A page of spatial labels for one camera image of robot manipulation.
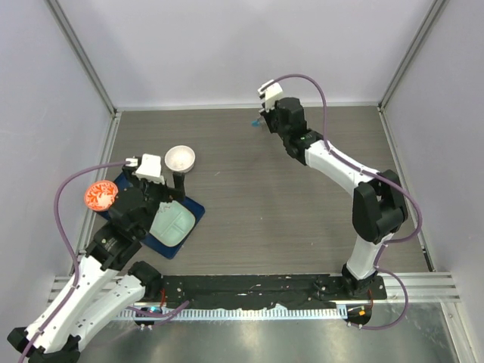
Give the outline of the blue keyring with keys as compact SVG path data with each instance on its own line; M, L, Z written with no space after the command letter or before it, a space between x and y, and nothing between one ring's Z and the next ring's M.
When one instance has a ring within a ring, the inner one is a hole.
M265 125L265 120L258 118L251 122L252 127L262 127Z

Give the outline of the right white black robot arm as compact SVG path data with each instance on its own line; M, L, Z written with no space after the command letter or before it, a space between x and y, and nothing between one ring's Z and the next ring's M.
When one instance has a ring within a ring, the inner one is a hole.
M336 182L352 197L352 226L357 239L349 260L342 267L341 287L346 296L366 294L377 276L377 257L408 218L399 177L367 168L337 150L322 134L307 126L297 98L282 98L259 111L271 133L283 142L288 155Z

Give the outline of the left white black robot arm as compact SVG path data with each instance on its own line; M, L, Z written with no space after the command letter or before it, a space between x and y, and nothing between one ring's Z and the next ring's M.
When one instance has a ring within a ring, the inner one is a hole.
M111 291L98 294L141 249L156 217L185 199L185 176L174 172L174 185L168 186L160 166L142 166L138 159L119 166L127 188L101 180L85 193L86 206L106 212L108 219L85 255L73 260L73 276L33 323L9 333L8 342L20 353L20 361L76 362L122 310L160 295L162 276L146 262L136 262Z

